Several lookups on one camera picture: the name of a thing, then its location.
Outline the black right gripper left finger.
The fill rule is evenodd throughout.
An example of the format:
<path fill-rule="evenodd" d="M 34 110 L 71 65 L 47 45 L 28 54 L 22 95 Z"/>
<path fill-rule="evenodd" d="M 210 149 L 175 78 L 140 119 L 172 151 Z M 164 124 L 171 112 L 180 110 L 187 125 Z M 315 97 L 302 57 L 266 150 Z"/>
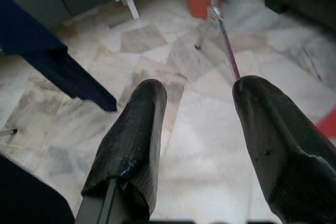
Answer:
<path fill-rule="evenodd" d="M 102 139 L 83 186 L 76 223 L 148 222 L 156 205 L 164 85 L 142 81 Z"/>

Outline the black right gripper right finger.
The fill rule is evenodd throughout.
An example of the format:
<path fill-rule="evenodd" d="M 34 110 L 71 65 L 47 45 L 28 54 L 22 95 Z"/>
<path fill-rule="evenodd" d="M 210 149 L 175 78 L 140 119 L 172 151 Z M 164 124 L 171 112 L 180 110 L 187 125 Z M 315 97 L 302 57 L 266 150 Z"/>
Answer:
<path fill-rule="evenodd" d="M 335 223 L 335 147 L 279 88 L 259 76 L 233 85 L 248 154 L 283 223 Z"/>

